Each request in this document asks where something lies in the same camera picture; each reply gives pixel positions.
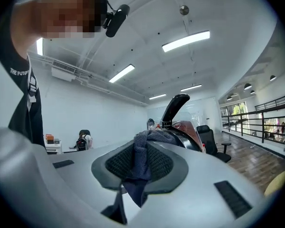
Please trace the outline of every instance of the white ceiling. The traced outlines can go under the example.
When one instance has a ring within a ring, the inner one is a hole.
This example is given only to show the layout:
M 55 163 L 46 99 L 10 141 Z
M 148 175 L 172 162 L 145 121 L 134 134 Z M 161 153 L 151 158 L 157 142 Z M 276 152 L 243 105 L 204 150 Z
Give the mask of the white ceiling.
M 279 77 L 284 73 L 285 30 L 281 23 L 278 22 L 263 53 L 241 80 L 219 100 L 219 104 L 232 103 L 233 101 L 245 99 L 251 96 L 251 90 L 254 90 L 257 94 L 259 90 L 270 84 L 271 75 Z M 252 85 L 248 90 L 244 90 L 246 83 Z M 226 101 L 229 95 L 234 94 L 237 94 L 237 96 L 233 96 L 232 100 Z
M 131 8 L 114 38 L 102 31 L 94 38 L 46 39 L 44 58 L 91 72 L 95 78 L 89 83 L 99 86 L 96 78 L 101 79 L 101 87 L 146 104 L 149 97 L 173 97 L 192 84 L 215 89 L 224 80 L 217 75 L 233 66 L 246 46 L 254 12 L 249 0 L 109 1 L 114 8 L 123 3 Z M 183 4 L 190 9 L 185 17 L 179 13 Z M 163 44 L 205 30 L 210 31 L 210 39 L 164 53 Z M 36 53 L 36 46 L 30 51 Z M 134 71 L 115 85 L 108 82 L 129 64 Z

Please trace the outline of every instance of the chair armrest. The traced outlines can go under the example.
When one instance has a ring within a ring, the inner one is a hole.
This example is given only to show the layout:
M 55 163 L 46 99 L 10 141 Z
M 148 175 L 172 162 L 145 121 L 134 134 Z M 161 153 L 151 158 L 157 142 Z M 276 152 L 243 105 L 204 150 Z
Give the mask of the chair armrest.
M 224 143 L 222 143 L 222 145 L 224 146 L 224 154 L 226 154 L 227 146 L 230 146 L 231 143 L 229 143 L 229 142 L 224 142 Z

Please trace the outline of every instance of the white desk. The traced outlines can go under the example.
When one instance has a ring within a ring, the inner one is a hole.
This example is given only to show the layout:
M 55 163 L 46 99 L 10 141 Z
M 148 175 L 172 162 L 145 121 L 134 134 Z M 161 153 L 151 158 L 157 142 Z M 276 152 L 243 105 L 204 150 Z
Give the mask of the white desk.
M 48 153 L 52 153 L 52 154 L 54 154 L 54 153 L 56 153 L 56 154 L 62 154 L 62 151 L 61 151 L 61 149 L 62 149 L 62 143 L 61 143 L 61 142 L 62 142 L 62 141 L 60 140 L 59 143 L 47 144 L 47 141 L 44 140 L 44 144 L 45 144 L 45 146 L 46 146 L 47 152 L 48 152 Z

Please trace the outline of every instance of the black office chair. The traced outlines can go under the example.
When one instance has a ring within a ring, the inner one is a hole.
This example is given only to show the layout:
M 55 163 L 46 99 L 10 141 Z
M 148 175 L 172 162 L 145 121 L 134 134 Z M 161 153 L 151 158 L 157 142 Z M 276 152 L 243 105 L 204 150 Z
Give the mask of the black office chair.
M 226 148 L 227 146 L 231 145 L 231 143 L 222 143 L 222 145 L 224 146 L 224 153 L 218 152 L 214 140 L 213 131 L 207 125 L 198 126 L 197 131 L 199 133 L 200 140 L 202 141 L 202 143 L 205 144 L 207 154 L 211 154 L 225 163 L 231 160 L 231 156 L 226 154 Z

